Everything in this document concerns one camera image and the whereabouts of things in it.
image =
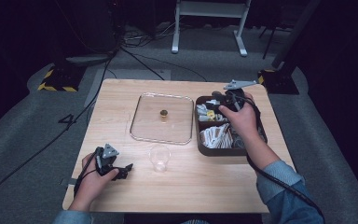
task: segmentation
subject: hand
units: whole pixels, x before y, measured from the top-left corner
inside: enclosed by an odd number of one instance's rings
[[[245,97],[252,99],[252,101],[254,100],[250,93],[246,92]],[[238,112],[234,112],[223,105],[219,106],[219,110],[229,119],[235,131],[244,141],[259,136],[255,111],[248,103],[245,103],[243,108]]]
[[[92,154],[87,155],[82,160],[82,166],[84,167]],[[91,203],[96,199],[105,186],[118,174],[118,169],[110,171],[108,174],[100,176],[95,170],[95,157],[92,158],[84,178],[80,184],[77,194],[69,206],[68,210],[76,210],[82,212],[88,212],[90,210]]]

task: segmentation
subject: blue sleeve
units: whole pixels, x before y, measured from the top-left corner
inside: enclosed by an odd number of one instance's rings
[[[53,224],[90,224],[92,217],[90,213],[62,210],[54,219]]]
[[[304,178],[284,161],[275,161],[264,171],[297,189],[307,197]],[[263,203],[268,207],[274,223],[324,223],[318,211],[295,194],[266,179],[257,176],[257,189]]]

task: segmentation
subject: glass tray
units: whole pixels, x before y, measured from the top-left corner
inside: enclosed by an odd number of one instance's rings
[[[130,134],[139,141],[185,145],[191,141],[193,109],[193,100],[186,96],[143,93]]]

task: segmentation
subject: small metal object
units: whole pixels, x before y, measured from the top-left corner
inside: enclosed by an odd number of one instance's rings
[[[167,115],[168,115],[168,111],[167,111],[167,110],[161,110],[161,111],[159,112],[159,114],[161,115],[162,118],[165,118],[165,117],[167,117]]]
[[[111,147],[108,143],[105,144],[103,148],[103,158],[110,158],[120,154],[115,148]]]
[[[242,87],[252,86],[257,84],[255,81],[236,81],[232,79],[223,89],[225,90],[236,90]]]

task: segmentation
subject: small cup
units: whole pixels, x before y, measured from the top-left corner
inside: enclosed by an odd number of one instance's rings
[[[153,163],[156,172],[166,172],[167,164],[170,160],[171,152],[163,145],[156,145],[149,151],[149,159]]]

